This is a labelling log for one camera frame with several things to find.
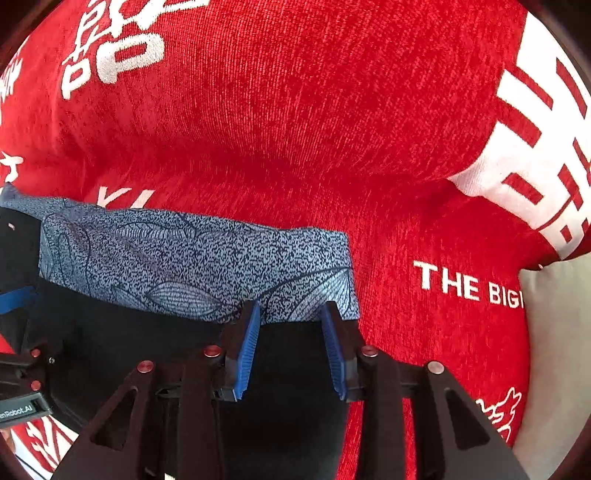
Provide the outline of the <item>black and blue patterned pants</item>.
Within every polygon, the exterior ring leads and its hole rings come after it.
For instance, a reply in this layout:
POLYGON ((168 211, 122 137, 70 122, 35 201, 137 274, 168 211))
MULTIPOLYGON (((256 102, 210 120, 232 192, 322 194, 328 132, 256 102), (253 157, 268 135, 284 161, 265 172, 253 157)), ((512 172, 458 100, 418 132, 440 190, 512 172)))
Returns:
POLYGON ((165 210, 107 210, 6 186, 1 284, 33 285, 38 302, 2 332, 16 348, 51 340, 74 363, 54 393, 57 419, 78 431, 139 360, 171 361, 214 341, 259 301, 280 357, 307 354, 311 379, 327 375, 318 315, 360 306, 341 232, 276 229, 165 210))

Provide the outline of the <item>beige cushion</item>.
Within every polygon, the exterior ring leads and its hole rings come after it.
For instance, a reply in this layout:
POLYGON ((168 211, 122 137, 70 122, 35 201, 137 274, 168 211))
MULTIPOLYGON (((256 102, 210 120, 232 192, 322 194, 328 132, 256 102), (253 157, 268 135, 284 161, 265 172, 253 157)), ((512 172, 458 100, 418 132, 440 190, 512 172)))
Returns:
POLYGON ((530 343, 528 398, 514 453, 549 479, 590 417, 590 256, 519 274, 530 343))

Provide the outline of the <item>red bedspread with white characters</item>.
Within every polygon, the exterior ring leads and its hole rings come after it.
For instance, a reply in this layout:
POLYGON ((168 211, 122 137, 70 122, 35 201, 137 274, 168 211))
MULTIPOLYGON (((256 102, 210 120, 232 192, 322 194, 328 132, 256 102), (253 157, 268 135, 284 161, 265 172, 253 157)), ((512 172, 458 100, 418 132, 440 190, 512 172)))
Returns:
POLYGON ((1 72, 1 179, 345 232, 367 335, 513 441, 554 47, 514 1, 66 1, 1 72))

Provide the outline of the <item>red white character pillow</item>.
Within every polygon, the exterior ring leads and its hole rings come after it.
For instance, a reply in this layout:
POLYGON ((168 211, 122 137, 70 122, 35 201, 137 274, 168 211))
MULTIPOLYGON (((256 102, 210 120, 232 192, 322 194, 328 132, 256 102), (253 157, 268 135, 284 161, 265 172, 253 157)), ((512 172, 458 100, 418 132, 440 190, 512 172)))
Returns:
POLYGON ((503 72, 497 96, 535 127, 533 139, 499 121, 478 159, 450 180, 526 222, 566 258, 590 227, 590 93, 533 15, 516 68, 503 72))

